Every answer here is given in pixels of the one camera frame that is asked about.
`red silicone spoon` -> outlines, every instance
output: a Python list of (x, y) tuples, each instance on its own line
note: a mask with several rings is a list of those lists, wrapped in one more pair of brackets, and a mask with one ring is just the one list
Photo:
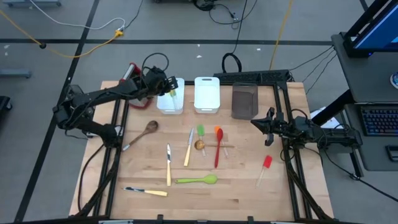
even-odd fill
[(224, 135), (224, 132), (223, 132), (223, 130), (220, 128), (220, 129), (217, 131), (217, 141), (218, 141), (218, 143), (217, 143), (216, 161), (215, 161), (215, 163), (214, 163), (214, 167), (215, 167), (215, 168), (218, 167), (218, 156), (220, 155), (220, 142), (221, 142), (221, 140), (222, 140), (222, 138), (223, 138), (223, 135)]

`red object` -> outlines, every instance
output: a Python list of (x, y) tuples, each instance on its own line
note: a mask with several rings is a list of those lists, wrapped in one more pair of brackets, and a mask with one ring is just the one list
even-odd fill
[(269, 168), (271, 166), (271, 162), (272, 162), (272, 157), (271, 156), (267, 156), (266, 159), (264, 159), (263, 166), (266, 167), (266, 168)]
[(133, 104), (131, 104), (131, 103), (129, 103), (129, 105), (130, 105), (132, 108), (134, 108), (134, 109), (144, 110), (144, 109), (148, 108), (148, 106), (150, 105), (151, 102), (152, 102), (152, 99), (148, 99), (147, 103), (146, 103), (144, 106), (136, 106), (136, 105), (133, 105)]
[(131, 62), (130, 65), (134, 66), (134, 70), (132, 71), (133, 73), (141, 75), (141, 69), (134, 62)]
[(218, 167), (218, 156), (220, 155), (220, 142), (221, 142), (221, 140), (222, 140), (222, 138), (223, 138), (223, 135), (224, 135), (224, 132), (223, 132), (223, 130), (220, 128), (220, 129), (217, 131), (217, 140), (218, 140), (218, 143), (217, 143), (216, 161), (214, 162), (214, 167), (215, 167), (215, 168)]

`dark gray plastic container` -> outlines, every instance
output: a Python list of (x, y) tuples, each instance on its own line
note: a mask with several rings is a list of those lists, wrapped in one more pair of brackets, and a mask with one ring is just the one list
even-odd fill
[(232, 114), (234, 119), (253, 119), (259, 112), (259, 94), (256, 84), (234, 83), (232, 87)]

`knife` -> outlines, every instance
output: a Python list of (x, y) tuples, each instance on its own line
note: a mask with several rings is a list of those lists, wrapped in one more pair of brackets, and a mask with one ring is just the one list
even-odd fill
[(160, 190), (144, 190), (144, 189), (136, 189), (132, 187), (125, 187), (123, 188), (124, 190), (130, 190), (130, 191), (135, 191), (135, 192), (142, 192), (142, 193), (147, 193), (147, 194), (153, 194), (153, 195), (159, 195), (163, 197), (167, 197), (167, 192), (160, 191)]
[(168, 187), (172, 185), (172, 171), (170, 167), (171, 162), (172, 162), (172, 149), (170, 148), (170, 144), (167, 143), (167, 186)]
[(191, 144), (192, 144), (194, 131), (195, 131), (195, 128), (192, 128), (191, 133), (189, 134), (188, 149), (187, 149), (187, 153), (185, 155), (184, 166), (188, 166), (188, 163), (189, 163), (189, 155), (191, 154)]

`white cable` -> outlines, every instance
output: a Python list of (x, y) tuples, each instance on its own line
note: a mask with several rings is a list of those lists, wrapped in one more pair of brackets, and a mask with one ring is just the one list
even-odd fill
[(73, 26), (73, 27), (84, 27), (84, 28), (92, 29), (92, 30), (99, 30), (99, 29), (102, 29), (102, 28), (106, 27), (107, 25), (109, 25), (111, 22), (115, 21), (115, 20), (122, 20), (122, 21), (123, 21), (123, 25), (119, 28), (119, 30), (124, 30), (124, 26), (126, 25), (126, 21), (125, 21), (123, 18), (120, 18), (120, 17), (114, 18), (114, 19), (112, 19), (111, 21), (107, 22), (105, 25), (103, 25), (103, 26), (101, 26), (101, 27), (98, 27), (98, 28), (87, 27), (87, 26), (84, 26), (84, 25), (67, 24), (67, 23), (64, 23), (64, 22), (56, 21), (55, 19), (51, 18), (51, 16), (49, 16), (49, 15), (48, 15), (47, 13), (45, 13), (41, 8), (39, 8), (39, 7), (33, 2), (33, 0), (30, 0), (30, 2), (31, 2), (40, 12), (42, 12), (45, 16), (47, 16), (49, 19), (51, 19), (52, 21), (54, 21), (55, 23), (60, 24), (60, 25)]

